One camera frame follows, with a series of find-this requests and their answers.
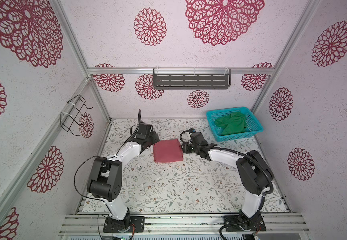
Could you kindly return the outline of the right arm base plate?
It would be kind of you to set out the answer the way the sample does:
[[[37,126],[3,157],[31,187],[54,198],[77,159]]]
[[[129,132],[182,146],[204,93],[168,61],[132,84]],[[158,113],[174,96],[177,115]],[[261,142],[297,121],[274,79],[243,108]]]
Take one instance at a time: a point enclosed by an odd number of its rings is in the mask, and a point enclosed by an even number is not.
[[[226,227],[227,232],[264,232],[266,226],[261,215],[253,217],[250,221],[248,218],[238,215],[224,216],[224,225],[231,225]]]

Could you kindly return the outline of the green tank top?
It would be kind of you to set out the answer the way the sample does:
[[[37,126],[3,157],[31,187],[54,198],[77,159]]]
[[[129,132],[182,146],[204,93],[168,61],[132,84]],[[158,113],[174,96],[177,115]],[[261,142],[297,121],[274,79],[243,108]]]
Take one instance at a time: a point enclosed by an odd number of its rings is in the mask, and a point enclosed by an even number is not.
[[[221,136],[240,134],[248,130],[246,116],[241,112],[231,113],[218,118],[214,123],[217,127],[222,128]]]

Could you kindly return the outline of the grey wall shelf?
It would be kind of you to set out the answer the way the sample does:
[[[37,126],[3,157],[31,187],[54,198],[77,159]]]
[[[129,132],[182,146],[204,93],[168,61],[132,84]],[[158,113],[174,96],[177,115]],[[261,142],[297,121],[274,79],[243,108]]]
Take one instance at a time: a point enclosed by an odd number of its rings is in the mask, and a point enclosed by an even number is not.
[[[229,70],[223,74],[166,74],[153,69],[156,90],[227,90],[231,86]]]

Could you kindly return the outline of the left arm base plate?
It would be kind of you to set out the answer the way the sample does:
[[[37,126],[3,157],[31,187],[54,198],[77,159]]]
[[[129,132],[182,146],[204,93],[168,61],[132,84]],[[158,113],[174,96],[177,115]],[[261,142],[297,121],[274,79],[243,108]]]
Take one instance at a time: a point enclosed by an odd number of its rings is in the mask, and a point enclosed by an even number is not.
[[[106,217],[103,232],[104,233],[142,233],[144,232],[145,217],[128,216],[124,220],[115,220]]]

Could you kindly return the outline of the teal plastic basket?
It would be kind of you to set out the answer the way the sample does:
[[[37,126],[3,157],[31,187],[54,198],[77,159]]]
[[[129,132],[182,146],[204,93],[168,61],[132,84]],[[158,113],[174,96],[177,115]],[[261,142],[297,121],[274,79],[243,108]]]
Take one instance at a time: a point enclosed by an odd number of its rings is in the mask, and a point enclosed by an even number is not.
[[[217,126],[215,121],[223,117],[230,117],[231,114],[240,113],[243,116],[244,124],[242,130],[235,134],[223,134],[225,128]],[[206,112],[209,127],[217,142],[230,141],[236,139],[251,138],[264,131],[263,126],[256,116],[246,107],[212,110]]]

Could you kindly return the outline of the aluminium front rail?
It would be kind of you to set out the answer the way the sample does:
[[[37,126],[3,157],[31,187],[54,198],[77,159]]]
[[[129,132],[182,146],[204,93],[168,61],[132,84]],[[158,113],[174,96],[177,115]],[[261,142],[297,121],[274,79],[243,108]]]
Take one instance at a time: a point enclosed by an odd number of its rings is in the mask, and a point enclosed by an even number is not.
[[[133,214],[132,217],[145,217],[144,232],[140,235],[191,235],[217,234],[224,225],[224,216],[237,214]],[[266,231],[264,232],[227,232],[227,234],[308,234],[310,232],[303,216],[298,213],[262,213]],[[59,230],[59,236],[103,236],[116,234],[104,233],[105,217],[93,215],[68,215]]]

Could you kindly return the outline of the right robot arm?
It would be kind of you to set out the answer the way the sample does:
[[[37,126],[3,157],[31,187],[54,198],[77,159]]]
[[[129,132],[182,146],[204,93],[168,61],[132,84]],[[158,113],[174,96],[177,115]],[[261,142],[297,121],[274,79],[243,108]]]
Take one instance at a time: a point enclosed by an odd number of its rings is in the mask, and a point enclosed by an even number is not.
[[[258,151],[241,153],[209,144],[202,133],[189,129],[179,135],[184,154],[196,154],[203,159],[237,168],[246,190],[244,203],[239,211],[241,224],[253,225],[259,218],[265,197],[274,191],[273,172]]]

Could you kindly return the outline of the pink tank top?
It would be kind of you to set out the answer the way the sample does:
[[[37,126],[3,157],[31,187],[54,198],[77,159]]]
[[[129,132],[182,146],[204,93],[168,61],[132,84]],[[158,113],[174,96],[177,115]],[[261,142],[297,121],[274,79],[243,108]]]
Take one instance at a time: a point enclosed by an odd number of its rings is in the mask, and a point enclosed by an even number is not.
[[[183,152],[178,139],[159,141],[153,145],[155,163],[174,163],[183,161]]]

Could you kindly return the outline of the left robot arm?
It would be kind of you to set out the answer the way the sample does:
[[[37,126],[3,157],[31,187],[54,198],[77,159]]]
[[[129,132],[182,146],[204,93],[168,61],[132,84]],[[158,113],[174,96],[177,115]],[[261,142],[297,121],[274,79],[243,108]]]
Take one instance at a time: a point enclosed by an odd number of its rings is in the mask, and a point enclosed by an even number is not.
[[[153,126],[140,122],[116,154],[94,159],[86,190],[104,202],[109,211],[108,224],[112,224],[114,229],[125,231],[130,227],[130,210],[119,196],[123,168],[158,141]]]

